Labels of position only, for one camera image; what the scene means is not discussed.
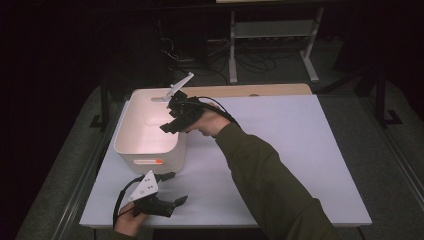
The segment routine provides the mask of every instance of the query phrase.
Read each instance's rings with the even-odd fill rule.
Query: white plastic bin
[[[150,170],[158,174],[179,172],[184,166],[187,134],[165,133],[160,129],[173,120],[166,108],[168,102],[158,100],[168,90],[134,91],[119,124],[114,148],[138,174]]]

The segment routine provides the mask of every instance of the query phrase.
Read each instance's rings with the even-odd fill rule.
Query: person's arm
[[[148,215],[140,213],[133,216],[134,203],[129,202],[119,211],[115,227],[109,235],[109,240],[136,240],[137,233]]]
[[[270,239],[338,239],[318,200],[260,138],[227,124],[216,135],[237,189]]]

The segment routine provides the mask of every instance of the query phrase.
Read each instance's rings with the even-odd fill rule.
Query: dark background
[[[2,239],[15,237],[79,110],[97,86],[105,83],[121,101],[132,89],[172,81],[159,50],[163,33],[157,30],[156,15],[96,15],[87,12],[92,2],[0,3]],[[412,0],[355,2],[359,7],[327,8],[318,37],[345,39],[336,64],[340,71],[349,73],[377,59],[387,79],[424,119],[423,8]],[[122,2],[134,3],[143,1]],[[204,40],[228,32],[226,20],[205,14],[191,15],[202,21],[169,15],[165,26],[168,36],[180,38],[181,48],[190,51],[196,45],[191,51],[200,61]],[[190,24],[199,29],[190,31],[196,35],[184,31]]]

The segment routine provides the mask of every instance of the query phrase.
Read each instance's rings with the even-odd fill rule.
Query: white tabletop
[[[281,161],[320,199],[335,226],[356,227],[371,219],[315,95],[217,98],[243,130],[269,142]],[[111,227],[119,192],[138,177],[113,149],[100,168],[80,224]],[[122,205],[137,184],[127,190]],[[255,227],[213,138],[191,132],[186,162],[174,179],[159,183],[165,201],[188,195],[171,218],[150,216],[154,228]]]

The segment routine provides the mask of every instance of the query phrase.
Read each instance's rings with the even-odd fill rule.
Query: cable
[[[228,112],[225,108],[224,108],[224,106],[222,106],[218,101],[216,101],[215,99],[213,99],[213,98],[210,98],[210,97],[197,97],[197,98],[205,98],[205,99],[209,99],[209,100],[211,100],[211,101],[213,101],[213,102],[215,102],[216,104],[218,104],[219,105],[219,107],[220,108],[222,108],[222,110],[224,110],[224,112]]]
[[[362,232],[362,229],[360,227],[357,227],[356,229],[358,230],[359,235],[361,235],[361,239],[365,240],[365,235],[364,235],[364,232]]]
[[[233,118],[233,116],[231,116],[231,114],[230,113],[228,113],[227,111],[223,111],[223,110],[221,110],[221,109],[219,109],[219,108],[217,108],[217,107],[214,107],[214,106],[211,106],[211,105],[209,105],[209,104],[207,104],[207,103],[204,103],[204,102],[187,102],[187,101],[183,101],[183,102],[176,102],[175,103],[175,105],[178,105],[178,104],[181,104],[181,105],[184,105],[184,104],[188,104],[188,105],[194,105],[194,106],[200,106],[200,107],[203,107],[203,108],[206,108],[206,109],[209,109],[209,110],[211,110],[211,111],[214,111],[214,112],[216,112],[216,113],[218,113],[219,115],[221,115],[221,116],[223,116],[223,117],[225,117],[226,119],[228,119],[228,121],[230,121],[230,122],[233,122],[233,123],[235,123],[238,127],[240,127],[240,124],[238,124],[238,122]]]
[[[304,42],[306,39],[302,39],[297,44]],[[290,53],[287,56],[275,57],[274,56],[275,53],[261,55],[256,53],[255,51],[252,51],[251,49],[248,49],[245,45],[241,46],[241,50],[244,51],[245,57],[247,58],[247,60],[243,60],[240,57],[236,57],[236,60],[241,67],[253,73],[266,73],[266,72],[272,71],[277,68],[277,63],[275,60],[288,59],[294,56],[295,54],[298,54],[299,50],[302,49],[301,47],[299,47],[299,48],[296,48],[292,53]]]
[[[163,53],[165,53],[172,60],[178,61],[180,59],[180,57],[178,55],[176,55],[176,54],[173,53],[174,48],[175,48],[174,42],[171,39],[169,39],[169,38],[161,38],[161,40],[162,41],[169,42],[171,44],[171,49],[169,51],[168,50],[161,49],[160,51],[163,52]]]
[[[230,47],[230,41],[228,39],[221,39],[221,42],[225,42],[225,45],[222,46],[220,49],[216,50],[215,52],[208,54],[208,57],[212,57],[213,55],[215,55],[215,54],[217,54],[221,51],[224,51],[224,50],[226,50]]]
[[[135,182],[141,182],[144,178],[144,175],[142,175],[141,177],[135,178],[133,179],[131,182],[129,182],[124,189],[121,190],[121,192],[119,193],[118,199],[116,200],[115,203],[115,208],[113,210],[113,227],[115,227],[116,224],[116,220],[118,220],[118,217],[121,215],[118,215],[119,212],[119,208],[121,206],[121,202],[122,199],[124,198],[125,192],[127,191],[127,189]]]
[[[210,73],[210,74],[194,73],[194,75],[195,76],[200,76],[200,77],[207,77],[207,76],[212,76],[212,75],[218,74],[219,76],[222,77],[222,79],[224,80],[225,84],[228,85],[228,79],[227,79],[227,77],[224,74],[222,74],[220,71],[209,69],[209,68],[200,68],[200,67],[180,68],[180,69],[190,69],[190,70],[196,70],[197,69],[197,70],[211,71],[213,73]]]
[[[125,213],[127,213],[127,212],[129,212],[129,211],[133,210],[133,209],[134,209],[134,207],[132,207],[132,208],[128,209],[128,210],[127,210],[127,211],[125,211],[125,212],[120,213],[120,214],[118,215],[118,218],[119,218],[120,216],[124,215]]]

